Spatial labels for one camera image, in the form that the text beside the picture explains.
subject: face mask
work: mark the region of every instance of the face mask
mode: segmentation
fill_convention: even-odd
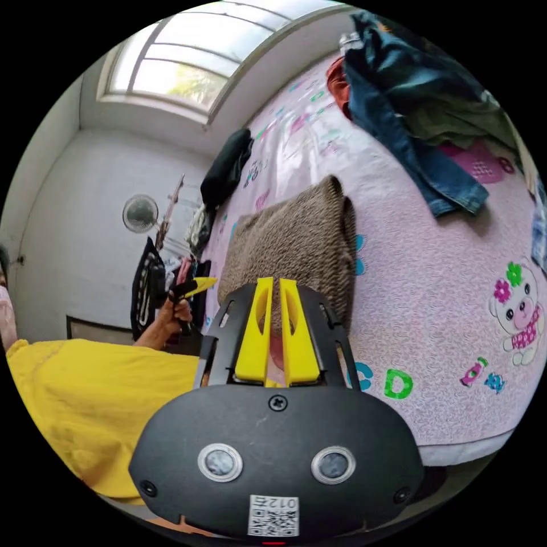
[[[8,351],[17,340],[15,313],[6,287],[0,286],[0,335],[4,350]]]

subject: denim jacket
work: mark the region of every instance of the denim jacket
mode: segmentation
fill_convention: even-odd
[[[435,217],[461,209],[477,214],[488,197],[486,189],[443,152],[412,138],[396,114],[437,93],[477,100],[483,90],[436,56],[380,31],[371,13],[352,18],[364,44],[345,55],[352,120],[397,158]]]

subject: window frame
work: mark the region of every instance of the window frame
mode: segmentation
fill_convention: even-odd
[[[235,1],[225,0],[228,3],[237,3]],[[230,93],[237,87],[243,76],[247,71],[254,66],[272,47],[284,40],[288,35],[299,30],[300,28],[309,25],[319,19],[328,17],[330,15],[336,15],[338,13],[351,13],[358,11],[357,8],[349,4],[341,4],[335,6],[323,7],[319,10],[313,11],[311,13],[305,14],[297,19],[290,20],[288,17],[278,14],[271,10],[265,10],[269,13],[273,13],[279,17],[287,19],[289,22],[281,27],[278,31],[273,32],[266,40],[261,42],[243,61],[239,63],[239,66],[235,69],[234,73],[226,80],[226,83],[222,87],[221,91],[216,96],[215,100],[209,106],[209,108],[203,107],[196,104],[195,102],[186,99],[184,97],[178,97],[177,99],[172,99],[167,95],[160,95],[156,93],[142,93],[131,90],[130,93],[127,91],[114,91],[111,89],[112,79],[115,73],[116,66],[120,61],[120,58],[124,52],[124,48],[127,42],[132,38],[128,37],[126,40],[118,44],[115,48],[110,50],[107,53],[103,67],[101,70],[101,75],[99,77],[99,84],[97,86],[96,101],[100,103],[119,103],[119,104],[134,104],[145,106],[149,108],[156,108],[164,110],[170,113],[175,113],[177,115],[187,117],[191,120],[194,120],[203,126],[209,126],[213,123],[214,119],[218,115],[220,109],[224,105],[226,99]],[[161,31],[167,26],[167,24],[178,15],[178,12],[162,19],[158,22],[158,25],[150,33],[150,36],[146,40],[144,46],[142,47],[137,60],[134,64],[133,71],[129,81],[129,88],[134,84],[134,79],[140,67],[140,63],[146,58],[146,53],[148,48],[151,45],[154,45],[155,40],[161,33]],[[167,44],[166,42],[158,42],[158,44]],[[176,46],[183,45],[184,47],[190,47],[201,51],[206,51],[202,48],[196,48],[194,46],[188,46],[187,44],[174,44]],[[235,59],[230,58],[227,55],[218,54],[217,52],[208,51],[214,55],[219,55],[231,61]],[[202,67],[196,67],[199,70],[205,72],[212,72],[204,69]]]

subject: black device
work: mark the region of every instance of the black device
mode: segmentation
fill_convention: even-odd
[[[194,390],[151,418],[129,473],[170,522],[248,544],[335,545],[397,517],[424,468],[403,418],[359,389],[326,298],[294,281],[280,282],[288,387],[266,378],[271,299],[271,278],[228,296],[203,339]]]

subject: hand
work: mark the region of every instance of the hand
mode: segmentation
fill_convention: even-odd
[[[187,322],[192,320],[190,304],[186,300],[181,300],[179,303],[174,304],[168,298],[158,312],[154,322],[158,328],[171,336],[181,331],[181,326],[178,322],[179,319]]]

